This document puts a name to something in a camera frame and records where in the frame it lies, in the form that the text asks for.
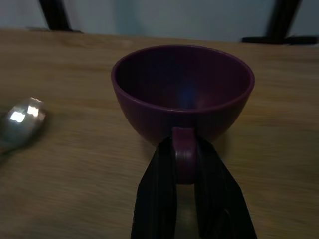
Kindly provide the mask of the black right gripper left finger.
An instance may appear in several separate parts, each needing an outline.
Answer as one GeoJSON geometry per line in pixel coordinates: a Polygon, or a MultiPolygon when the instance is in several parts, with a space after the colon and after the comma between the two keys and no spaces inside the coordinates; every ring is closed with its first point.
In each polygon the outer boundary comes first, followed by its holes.
{"type": "Polygon", "coordinates": [[[172,139],[167,138],[157,146],[138,185],[131,238],[174,238],[176,211],[176,163],[172,139]]]}

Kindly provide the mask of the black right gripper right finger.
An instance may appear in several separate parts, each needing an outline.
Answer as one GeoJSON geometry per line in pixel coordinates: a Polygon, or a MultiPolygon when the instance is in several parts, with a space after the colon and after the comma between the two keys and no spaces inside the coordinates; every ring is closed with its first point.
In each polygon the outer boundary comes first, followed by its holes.
{"type": "Polygon", "coordinates": [[[242,191],[211,143],[197,140],[195,203],[202,239],[257,237],[242,191]]]}

